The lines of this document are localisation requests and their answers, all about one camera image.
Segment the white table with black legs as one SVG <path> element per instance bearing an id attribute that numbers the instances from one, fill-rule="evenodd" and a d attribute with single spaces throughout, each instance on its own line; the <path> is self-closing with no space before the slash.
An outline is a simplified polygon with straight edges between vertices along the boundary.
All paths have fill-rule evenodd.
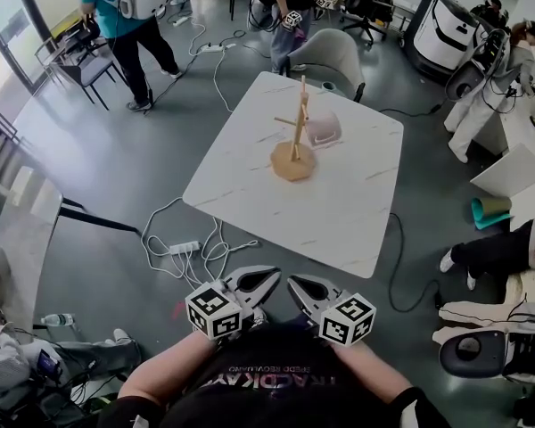
<path id="1" fill-rule="evenodd" d="M 0 213 L 0 248 L 11 270 L 2 311 L 27 331 L 33 329 L 39 280 L 59 218 L 141 234 L 134 226 L 97 217 L 38 171 L 20 168 Z"/>

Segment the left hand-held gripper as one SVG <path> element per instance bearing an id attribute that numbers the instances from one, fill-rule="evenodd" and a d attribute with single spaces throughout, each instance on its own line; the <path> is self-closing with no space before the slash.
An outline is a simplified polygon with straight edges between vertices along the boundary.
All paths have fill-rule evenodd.
<path id="1" fill-rule="evenodd" d="M 281 270 L 269 265 L 239 267 L 223 280 L 204 283 L 185 298 L 191 325 L 211 341 L 238 333 L 245 318 L 275 290 Z"/>

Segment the pale pink mug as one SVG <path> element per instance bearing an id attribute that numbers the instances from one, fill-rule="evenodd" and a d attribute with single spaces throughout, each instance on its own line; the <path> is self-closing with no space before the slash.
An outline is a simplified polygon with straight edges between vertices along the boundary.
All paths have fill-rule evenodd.
<path id="1" fill-rule="evenodd" d="M 333 111 L 310 114 L 305 130 L 312 147 L 335 143 L 342 137 L 341 123 Z"/>

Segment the grey backpack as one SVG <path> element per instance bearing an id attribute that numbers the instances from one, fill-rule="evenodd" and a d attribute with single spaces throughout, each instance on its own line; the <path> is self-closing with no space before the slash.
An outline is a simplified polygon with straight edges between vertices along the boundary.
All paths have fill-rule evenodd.
<path id="1" fill-rule="evenodd" d="M 504 377 L 535 384 L 535 333 L 499 330 L 463 333 L 441 345 L 439 361 L 455 377 Z"/>
<path id="2" fill-rule="evenodd" d="M 481 90 L 508 54 L 509 35 L 503 29 L 493 29 L 450 77 L 446 97 L 456 103 Z"/>

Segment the grey upholstered chair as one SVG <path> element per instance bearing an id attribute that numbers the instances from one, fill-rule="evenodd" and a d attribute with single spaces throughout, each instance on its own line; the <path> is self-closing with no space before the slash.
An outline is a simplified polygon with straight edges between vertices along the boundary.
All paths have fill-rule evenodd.
<path id="1" fill-rule="evenodd" d="M 286 56 L 279 73 L 288 76 L 296 64 L 326 67 L 341 73 L 354 90 L 353 100 L 360 102 L 366 81 L 360 67 L 355 40 L 339 29 L 320 29 Z"/>

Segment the person's right forearm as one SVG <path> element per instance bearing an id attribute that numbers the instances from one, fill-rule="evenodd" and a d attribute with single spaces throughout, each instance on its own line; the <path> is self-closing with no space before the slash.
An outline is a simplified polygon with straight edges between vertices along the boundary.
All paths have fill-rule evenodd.
<path id="1" fill-rule="evenodd" d="M 379 358 L 363 342 L 350 347 L 332 343 L 331 348 L 358 380 L 385 403 L 391 403 L 403 391 L 413 387 L 403 374 Z"/>

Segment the person's left forearm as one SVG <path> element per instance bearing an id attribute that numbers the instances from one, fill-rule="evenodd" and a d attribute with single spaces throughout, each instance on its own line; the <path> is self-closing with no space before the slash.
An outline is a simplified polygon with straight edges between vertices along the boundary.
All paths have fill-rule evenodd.
<path id="1" fill-rule="evenodd" d="M 217 348 L 218 345 L 203 333 L 190 333 L 141 364 L 122 384 L 119 399 L 140 397 L 165 407 Z"/>

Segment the teal rolled mat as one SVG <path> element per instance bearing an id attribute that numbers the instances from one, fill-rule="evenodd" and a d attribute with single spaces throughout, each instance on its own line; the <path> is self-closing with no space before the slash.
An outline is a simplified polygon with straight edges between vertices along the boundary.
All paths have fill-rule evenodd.
<path id="1" fill-rule="evenodd" d="M 473 222 L 478 230 L 511 218 L 512 202 L 507 197 L 477 197 L 471 201 Z"/>

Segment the white mobile robot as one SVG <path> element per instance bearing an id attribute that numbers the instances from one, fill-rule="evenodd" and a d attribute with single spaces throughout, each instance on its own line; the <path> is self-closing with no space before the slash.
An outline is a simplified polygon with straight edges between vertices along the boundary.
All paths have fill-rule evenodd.
<path id="1" fill-rule="evenodd" d="M 455 0 L 422 0 L 400 40 L 411 65 L 446 82 L 473 45 L 480 22 Z"/>

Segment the white board panel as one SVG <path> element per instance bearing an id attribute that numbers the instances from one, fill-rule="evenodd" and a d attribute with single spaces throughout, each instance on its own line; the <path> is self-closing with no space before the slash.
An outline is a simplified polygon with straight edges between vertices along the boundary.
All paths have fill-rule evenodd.
<path id="1" fill-rule="evenodd" d="M 493 196 L 513 197 L 535 184 L 535 154 L 518 144 L 470 183 Z"/>

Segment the black frame chair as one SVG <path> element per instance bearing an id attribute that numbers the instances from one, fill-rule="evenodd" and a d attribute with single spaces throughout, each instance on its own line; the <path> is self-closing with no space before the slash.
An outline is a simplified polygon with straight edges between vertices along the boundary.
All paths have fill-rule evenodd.
<path id="1" fill-rule="evenodd" d="M 59 81 L 64 79 L 76 85 L 92 104 L 98 102 L 108 111 L 109 107 L 95 83 L 103 75 L 115 83 L 112 70 L 121 79 L 124 78 L 111 58 L 98 53 L 100 48 L 107 46 L 105 41 L 98 42 L 100 38 L 97 22 L 87 15 L 65 30 L 58 41 L 49 37 L 34 55 L 47 77 Z"/>

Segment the person's black t-shirt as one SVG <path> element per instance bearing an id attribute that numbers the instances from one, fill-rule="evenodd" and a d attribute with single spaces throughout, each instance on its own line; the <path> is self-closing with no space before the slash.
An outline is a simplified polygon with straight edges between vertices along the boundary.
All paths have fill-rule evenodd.
<path id="1" fill-rule="evenodd" d="M 296 325 L 264 325 L 218 345 L 165 407 L 118 395 L 97 428 L 451 427 L 420 388 L 385 403 L 330 342 Z"/>

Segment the glass door wall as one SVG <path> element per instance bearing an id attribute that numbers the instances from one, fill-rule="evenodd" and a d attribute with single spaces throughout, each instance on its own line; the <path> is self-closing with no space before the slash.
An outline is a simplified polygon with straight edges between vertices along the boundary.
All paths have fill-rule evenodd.
<path id="1" fill-rule="evenodd" d="M 78 17 L 79 0 L 0 0 L 0 54 L 13 74 L 34 93 L 44 83 L 38 54 Z"/>

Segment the black office chair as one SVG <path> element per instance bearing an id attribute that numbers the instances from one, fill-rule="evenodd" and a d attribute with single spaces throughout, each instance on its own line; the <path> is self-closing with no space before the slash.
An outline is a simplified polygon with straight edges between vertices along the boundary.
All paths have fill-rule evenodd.
<path id="1" fill-rule="evenodd" d="M 367 33 L 369 44 L 374 43 L 372 31 L 382 36 L 382 41 L 387 37 L 386 29 L 392 22 L 394 6 L 392 0 L 346 0 L 345 12 L 340 22 L 344 22 L 347 16 L 352 16 L 355 22 L 342 27 L 342 31 L 349 29 L 361 29 Z"/>

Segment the wooden mug tree stand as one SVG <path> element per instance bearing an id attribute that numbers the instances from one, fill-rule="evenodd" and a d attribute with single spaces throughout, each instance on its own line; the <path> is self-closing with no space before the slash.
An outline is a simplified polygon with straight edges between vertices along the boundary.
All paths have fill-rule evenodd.
<path id="1" fill-rule="evenodd" d="M 298 182 L 312 176 L 316 166 L 313 151 L 300 142 L 305 124 L 309 120 L 309 93 L 306 91 L 305 77 L 301 77 L 300 106 L 294 125 L 291 140 L 278 143 L 270 154 L 271 167 L 274 173 L 288 181 Z"/>

